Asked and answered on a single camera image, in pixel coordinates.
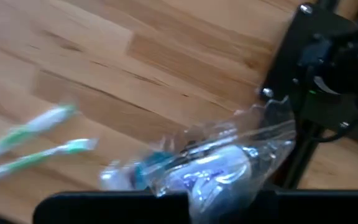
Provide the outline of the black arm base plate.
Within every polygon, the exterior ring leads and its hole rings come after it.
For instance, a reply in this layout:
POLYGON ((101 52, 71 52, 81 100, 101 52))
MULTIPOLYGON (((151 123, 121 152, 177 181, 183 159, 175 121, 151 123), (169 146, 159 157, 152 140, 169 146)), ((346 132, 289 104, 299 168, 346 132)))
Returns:
POLYGON ((351 21, 335 14, 332 0, 300 4, 262 85, 261 95, 265 100, 290 98, 295 124, 307 120, 334 131, 330 137, 318 138, 318 142, 343 137, 358 141, 358 96, 331 95, 317 89, 298 66, 301 51, 312 40, 345 31, 357 21, 358 18, 351 21))

